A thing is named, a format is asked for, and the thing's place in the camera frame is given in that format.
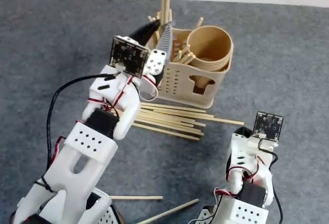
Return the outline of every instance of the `beige cup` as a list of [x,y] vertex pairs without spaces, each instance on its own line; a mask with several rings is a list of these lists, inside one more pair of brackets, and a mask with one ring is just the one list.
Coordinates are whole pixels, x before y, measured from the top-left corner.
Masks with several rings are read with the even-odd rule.
[[[190,45],[189,51],[196,56],[190,65],[206,71],[225,70],[233,53],[230,35],[216,26],[201,26],[193,30],[187,44]],[[199,88],[209,84],[209,80],[202,77],[194,81]]]

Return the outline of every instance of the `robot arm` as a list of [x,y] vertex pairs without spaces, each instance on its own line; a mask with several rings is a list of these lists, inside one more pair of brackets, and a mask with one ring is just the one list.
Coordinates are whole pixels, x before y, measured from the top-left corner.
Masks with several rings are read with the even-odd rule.
[[[90,87],[89,103],[82,114],[82,121],[75,124],[45,175],[36,181],[27,196],[17,205],[14,224],[29,223],[32,219],[27,218],[30,216],[42,216],[45,221],[38,223],[49,223],[47,219],[63,224],[99,222],[97,217],[103,214],[106,205],[111,204],[111,199],[105,194],[102,198],[104,201],[98,200],[98,204],[94,204],[88,211],[86,203],[92,193],[99,194],[95,185],[118,147],[113,139],[121,140],[126,136],[139,112],[139,89],[149,93],[157,90],[156,76],[165,66],[163,57],[162,61],[150,65],[158,58],[153,57],[154,54],[150,54],[137,41],[140,39],[142,44],[146,43],[158,27],[159,21],[155,21],[138,29],[132,34],[133,38],[114,37],[110,66],[106,65],[102,70],[105,77],[102,75],[96,78]],[[152,84],[152,88],[145,88],[143,79]],[[121,111],[120,117],[112,114],[111,111],[116,109]],[[74,173],[73,168],[81,156],[87,157],[88,161],[81,172]],[[51,197],[54,198],[49,204],[62,211],[48,218],[47,213],[53,211],[47,204],[45,210],[48,211],[36,214],[39,207]]]
[[195,224],[266,224],[273,201],[270,167],[283,117],[258,112],[253,131],[241,127],[231,136],[226,164],[227,190],[217,190],[218,204],[205,207]]

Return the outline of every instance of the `wooden stick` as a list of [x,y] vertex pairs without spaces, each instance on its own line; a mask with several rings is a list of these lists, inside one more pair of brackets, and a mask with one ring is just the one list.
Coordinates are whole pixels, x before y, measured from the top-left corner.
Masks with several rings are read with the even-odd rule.
[[148,119],[148,120],[156,120],[156,122],[161,123],[161,124],[168,124],[168,125],[176,125],[181,128],[186,128],[186,127],[194,127],[193,124],[188,124],[188,123],[183,123],[181,121],[177,121],[175,119],[163,119],[162,117],[159,117],[157,114],[143,114],[139,113],[137,117],[142,118],[142,119]]
[[177,137],[187,138],[187,139],[191,139],[191,140],[195,140],[195,141],[200,140],[200,138],[197,138],[197,137],[193,137],[193,136],[189,136],[189,135],[185,135],[185,134],[181,134],[181,133],[174,133],[169,130],[163,130],[163,129],[159,129],[159,128],[155,128],[155,127],[151,127],[151,126],[147,126],[147,125],[134,123],[133,126],[141,127],[141,128],[148,129],[148,130],[153,130],[155,132],[166,133],[166,134],[170,134],[170,135],[177,136]]
[[184,117],[184,115],[193,115],[196,117],[209,117],[209,118],[214,118],[214,115],[209,115],[209,114],[201,114],[201,113],[196,113],[196,112],[190,112],[190,111],[184,111],[184,110],[176,110],[176,109],[167,109],[167,108],[157,108],[154,110],[154,112],[159,112],[162,114],[169,114],[169,115],[175,115],[175,114],[181,114],[181,116]]
[[164,24],[167,24],[169,20],[170,0],[165,0],[165,1],[166,1],[164,4],[165,12],[163,13],[163,15],[165,16]]
[[192,111],[197,113],[205,113],[205,110],[198,109],[198,108],[191,108],[191,107],[178,107],[178,106],[171,106],[171,105],[164,105],[164,104],[157,104],[157,103],[148,103],[148,102],[141,102],[140,105],[143,106],[152,106],[153,109],[156,109],[157,107],[166,107],[169,109],[179,109],[179,110],[185,110],[185,111]]
[[241,121],[235,121],[235,120],[227,120],[227,119],[220,119],[220,118],[215,118],[215,117],[209,117],[209,116],[202,116],[202,114],[181,114],[181,113],[175,113],[175,112],[170,112],[170,111],[162,111],[162,110],[157,110],[156,112],[162,113],[162,114],[169,114],[169,115],[175,115],[175,116],[183,116],[183,117],[189,117],[189,118],[195,118],[195,119],[201,119],[201,120],[210,120],[210,121],[217,121],[217,122],[223,122],[223,123],[229,123],[229,124],[234,124],[234,125],[244,125],[244,122]]
[[165,128],[169,128],[169,129],[173,129],[173,130],[179,130],[181,132],[196,134],[196,135],[199,135],[199,136],[204,135],[204,133],[195,131],[193,128],[180,128],[180,127],[173,126],[173,125],[166,125],[166,124],[161,124],[161,123],[158,123],[158,122],[144,120],[144,119],[138,119],[138,118],[135,119],[135,121],[140,122],[140,123],[150,124],[150,125],[162,126],[162,127],[165,127]]
[[186,47],[181,51],[181,55],[185,54],[187,52],[187,50],[189,50],[190,45],[186,45]]
[[192,53],[186,54],[183,58],[180,59],[180,61],[178,61],[178,63],[183,63],[184,61],[189,59],[191,56],[192,56]]
[[196,26],[195,26],[195,29],[196,29],[196,28],[199,28],[199,27],[201,26],[201,24],[202,24],[203,21],[204,21],[204,18],[203,18],[203,17],[200,17],[200,18],[199,18],[199,21],[197,22],[197,24],[196,24]]
[[110,196],[112,200],[163,200],[163,196]]
[[177,212],[177,211],[179,211],[179,210],[182,210],[182,209],[184,209],[184,208],[186,208],[186,207],[188,207],[188,206],[191,206],[191,205],[193,205],[193,204],[195,204],[195,203],[197,203],[197,202],[199,202],[199,199],[195,199],[195,200],[189,201],[189,202],[184,203],[184,204],[182,204],[182,205],[180,205],[180,206],[177,206],[177,207],[175,207],[175,208],[173,208],[173,209],[171,209],[171,210],[165,211],[165,212],[163,212],[163,213],[161,213],[161,214],[158,214],[158,215],[156,215],[156,216],[153,216],[153,217],[151,217],[151,218],[149,218],[149,219],[147,219],[147,220],[141,221],[141,222],[139,222],[138,224],[147,224],[147,223],[151,223],[151,222],[153,222],[153,221],[155,221],[155,220],[157,220],[157,219],[160,219],[160,218],[162,218],[162,217],[164,217],[164,216],[166,216],[166,215],[169,215],[169,214],[172,214],[172,213]]
[[182,62],[182,64],[184,65],[188,65],[191,61],[193,61],[195,59],[195,55],[192,54],[191,57],[189,57],[187,60],[185,60],[184,62]]
[[166,2],[166,0],[161,0],[160,25],[165,24],[165,21],[164,21],[164,19],[165,19],[165,16],[164,16],[165,15],[165,2]]
[[180,60],[180,58],[181,58],[181,50],[178,51],[178,54],[177,54],[177,56],[173,59],[173,62],[178,62],[178,61]]
[[193,119],[189,119],[189,118],[183,118],[183,117],[178,117],[178,116],[174,116],[174,115],[169,115],[169,114],[165,114],[165,113],[158,113],[158,112],[155,112],[155,111],[150,111],[150,110],[146,110],[144,108],[142,108],[140,110],[140,112],[142,113],[149,113],[149,114],[156,114],[156,115],[160,115],[160,116],[163,116],[163,118],[172,118],[172,119],[176,119],[176,120],[179,120],[179,121],[184,121],[186,123],[190,123],[190,124],[193,124],[191,122],[194,122],[195,120]]
[[173,12],[169,9],[169,22],[173,22]]

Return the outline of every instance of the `circuit board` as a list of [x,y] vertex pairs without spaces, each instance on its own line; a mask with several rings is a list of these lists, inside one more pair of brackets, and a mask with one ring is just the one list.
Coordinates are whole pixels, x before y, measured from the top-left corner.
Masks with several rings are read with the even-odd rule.
[[279,142],[283,116],[257,112],[252,136]]
[[113,37],[110,60],[111,67],[119,64],[124,67],[124,72],[141,78],[148,56],[149,50],[146,47],[118,36]]

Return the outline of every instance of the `black wire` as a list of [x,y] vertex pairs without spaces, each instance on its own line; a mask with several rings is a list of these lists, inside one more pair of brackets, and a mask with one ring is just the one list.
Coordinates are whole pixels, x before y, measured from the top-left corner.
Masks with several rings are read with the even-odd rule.
[[[271,162],[271,164],[268,167],[269,171],[271,172],[271,168],[274,165],[274,163],[277,162],[277,160],[279,159],[279,156],[276,153],[272,152],[272,151],[268,151],[268,150],[265,150],[265,149],[261,148],[261,145],[262,145],[262,139],[260,139],[260,141],[258,143],[258,149],[260,151],[263,151],[265,153],[268,153],[268,154],[271,154],[271,155],[274,156],[274,160]],[[283,222],[283,211],[282,211],[282,206],[280,204],[278,195],[277,195],[276,190],[274,188],[274,184],[273,184],[273,194],[274,194],[274,198],[276,199],[276,202],[277,202],[277,205],[278,205],[278,208],[279,208],[279,212],[280,212],[280,221],[279,221],[279,224],[282,224],[282,222]]]
[[219,201],[218,204],[217,204],[217,208],[216,208],[215,213],[212,215],[214,218],[215,218],[215,216],[216,216],[217,210],[220,208],[220,204],[221,204],[221,202],[222,202],[222,198],[223,198],[223,195],[221,196],[220,201]]
[[48,152],[48,156],[47,156],[47,170],[49,169],[50,167],[50,162],[51,162],[51,138],[50,138],[50,123],[51,123],[51,115],[52,115],[52,110],[55,106],[55,101],[58,97],[58,95],[64,90],[66,89],[67,87],[75,84],[75,83],[78,83],[80,81],[83,81],[83,80],[88,80],[88,79],[95,79],[95,78],[110,78],[110,79],[114,79],[116,76],[116,74],[106,74],[106,73],[103,73],[103,74],[97,74],[97,75],[90,75],[90,76],[84,76],[84,77],[80,77],[80,78],[77,78],[77,79],[74,79],[74,80],[71,80],[69,82],[67,82],[66,84],[62,85],[56,92],[55,94],[53,95],[52,99],[51,99],[51,103],[50,103],[50,107],[49,107],[49,110],[48,110],[48,116],[47,116],[47,126],[46,126],[46,129],[47,129],[47,152]]

